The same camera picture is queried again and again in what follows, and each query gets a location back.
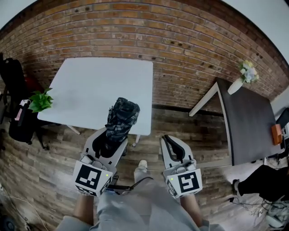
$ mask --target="white table leg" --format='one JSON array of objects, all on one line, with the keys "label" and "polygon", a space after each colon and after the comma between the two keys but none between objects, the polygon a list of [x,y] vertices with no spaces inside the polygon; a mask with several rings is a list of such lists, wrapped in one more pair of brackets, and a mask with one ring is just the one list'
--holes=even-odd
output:
[{"label": "white table leg", "polygon": [[80,135],[80,132],[78,130],[76,130],[74,127],[67,125],[67,127],[69,127],[71,130],[73,130],[77,135]]},{"label": "white table leg", "polygon": [[202,97],[202,99],[194,106],[194,108],[189,112],[189,116],[193,116],[197,113],[218,91],[218,85],[215,83],[212,88]]},{"label": "white table leg", "polygon": [[136,144],[139,142],[139,140],[140,140],[140,135],[136,135],[135,143],[133,143],[132,146],[135,147]]}]

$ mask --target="vase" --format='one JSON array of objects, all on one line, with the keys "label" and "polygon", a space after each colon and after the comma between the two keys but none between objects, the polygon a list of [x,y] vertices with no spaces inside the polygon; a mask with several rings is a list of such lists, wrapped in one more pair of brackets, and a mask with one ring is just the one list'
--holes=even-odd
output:
[{"label": "vase", "polygon": [[237,90],[239,90],[241,88],[243,83],[244,83],[244,81],[241,78],[236,79],[235,82],[232,83],[232,85],[229,87],[228,93],[230,95],[234,94]]}]

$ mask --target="green plant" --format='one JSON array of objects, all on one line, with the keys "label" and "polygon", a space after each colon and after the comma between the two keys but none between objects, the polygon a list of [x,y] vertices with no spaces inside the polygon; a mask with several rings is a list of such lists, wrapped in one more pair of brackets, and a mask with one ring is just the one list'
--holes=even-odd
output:
[{"label": "green plant", "polygon": [[32,100],[32,103],[29,105],[29,109],[33,112],[40,112],[44,109],[51,107],[51,100],[52,97],[47,94],[48,91],[50,91],[51,88],[47,88],[44,90],[44,93],[41,93],[40,91],[34,91],[33,93],[35,95],[31,96],[29,99]]}]

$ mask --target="white table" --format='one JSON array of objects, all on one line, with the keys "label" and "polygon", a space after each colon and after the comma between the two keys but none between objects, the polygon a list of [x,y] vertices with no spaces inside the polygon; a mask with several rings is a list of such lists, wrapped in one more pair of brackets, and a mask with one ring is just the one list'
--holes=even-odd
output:
[{"label": "white table", "polygon": [[117,58],[66,59],[58,70],[49,95],[52,108],[38,119],[69,126],[101,129],[108,110],[118,97],[140,106],[137,123],[130,134],[149,135],[151,130],[153,63]]}]

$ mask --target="sneaker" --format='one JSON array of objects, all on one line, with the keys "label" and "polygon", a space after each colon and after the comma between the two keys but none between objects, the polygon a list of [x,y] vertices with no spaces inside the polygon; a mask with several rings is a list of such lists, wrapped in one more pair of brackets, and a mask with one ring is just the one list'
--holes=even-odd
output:
[{"label": "sneaker", "polygon": [[145,167],[146,169],[148,169],[148,163],[146,160],[141,160],[139,162],[139,167],[142,167],[142,166]]},{"label": "sneaker", "polygon": [[233,188],[234,188],[235,194],[238,197],[241,197],[240,192],[239,192],[239,188],[238,188],[239,183],[240,183],[240,180],[233,180]]}]

